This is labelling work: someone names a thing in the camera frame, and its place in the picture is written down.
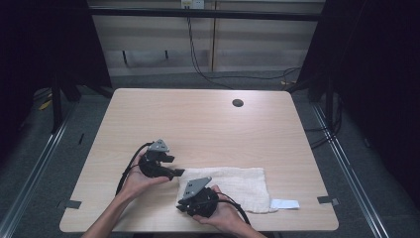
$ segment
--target wooden table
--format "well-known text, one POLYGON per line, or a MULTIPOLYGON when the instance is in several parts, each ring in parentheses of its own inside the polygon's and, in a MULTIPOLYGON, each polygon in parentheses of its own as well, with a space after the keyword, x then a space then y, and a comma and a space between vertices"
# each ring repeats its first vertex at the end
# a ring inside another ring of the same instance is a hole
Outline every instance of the wooden table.
MULTIPOLYGON (((335 230, 338 221, 302 125, 287 92, 118 89, 108 107, 68 208, 64 232, 85 231, 115 195, 137 149, 163 139, 171 168, 263 167, 271 198, 298 200, 300 209, 248 214, 259 231, 335 230), (234 99, 244 102, 233 105, 234 99)), ((114 231, 212 232, 175 208, 178 181, 133 201, 114 231)))

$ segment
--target white towel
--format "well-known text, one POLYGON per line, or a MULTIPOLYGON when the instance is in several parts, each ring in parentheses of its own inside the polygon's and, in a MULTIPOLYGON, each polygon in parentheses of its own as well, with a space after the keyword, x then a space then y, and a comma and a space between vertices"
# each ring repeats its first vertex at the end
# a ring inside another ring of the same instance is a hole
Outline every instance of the white towel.
POLYGON ((206 185, 211 187, 217 184, 223 193, 229 195, 241 207, 252 213, 274 212, 270 208, 270 198, 265 185, 263 168, 202 168, 186 169, 179 180, 177 200, 183 197, 185 187, 189 180, 211 177, 212 180, 206 185))

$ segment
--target electrical cable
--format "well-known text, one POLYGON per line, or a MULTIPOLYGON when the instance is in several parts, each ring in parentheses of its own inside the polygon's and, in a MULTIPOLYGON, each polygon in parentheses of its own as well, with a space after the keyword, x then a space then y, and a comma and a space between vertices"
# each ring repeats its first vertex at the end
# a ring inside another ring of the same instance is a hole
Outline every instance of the electrical cable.
POLYGON ((193 204, 193 207, 188 208, 188 209, 194 209, 194 207, 201 207, 202 205, 206 205, 206 204, 211 204, 211 203, 219 203, 219 202, 226 202, 229 203, 231 205, 233 205, 238 211, 239 213, 241 213, 242 217, 244 218, 244 221, 251 225, 250 219, 248 219, 247 214, 245 213, 244 209, 241 207, 241 204, 236 203, 234 200, 224 200, 224 199, 218 199, 218 200, 208 200, 208 201, 203 201, 203 202, 197 202, 193 204))
POLYGON ((144 147, 146 147, 146 146, 150 146, 151 144, 152 144, 152 143, 145 143, 144 145, 142 145, 142 146, 139 148, 139 150, 137 150, 137 152, 134 154, 134 156, 131 158, 131 160, 130 160, 129 164, 127 165, 126 169, 125 169, 125 170, 124 170, 124 172, 123 172, 123 175, 121 176, 120 182, 118 183, 118 186, 117 186, 117 191, 115 192, 115 195, 117 195, 117 194, 120 192, 121 188, 123 188, 124 181, 126 180, 127 175, 129 174, 130 170, 131 170, 133 167, 135 167, 135 166, 136 166, 136 165, 132 166, 133 161, 134 161, 134 159, 136 158, 136 156, 139 154, 139 152, 140 152, 140 151, 141 151, 144 147))
MULTIPOLYGON (((212 84, 216 84, 219 86, 223 86, 226 87, 228 89, 234 89, 231 86, 222 84, 222 83, 218 83, 215 81, 212 81, 211 79, 221 79, 221 78, 250 78, 250 79, 259 79, 259 80, 273 80, 273 79, 279 79, 285 77, 293 72, 295 72, 296 70, 301 69, 301 67, 291 67, 286 69, 282 75, 277 75, 277 76, 273 76, 273 77, 256 77, 256 76, 239 76, 239 75, 235 75, 235 76, 208 76, 205 75, 201 69, 200 66, 198 64, 198 59, 195 53, 195 47, 194 47, 194 41, 193 41, 193 37, 192 37, 192 27, 191 27, 191 19, 187 18, 187 23, 188 23, 188 33, 189 33, 189 44, 190 44, 190 54, 191 54, 191 60, 192 60, 192 65, 194 66, 195 71, 202 76, 204 79, 206 79, 208 82, 212 83, 212 84)), ((287 82, 285 82, 284 86, 281 88, 281 90, 283 90, 286 86, 287 82)))

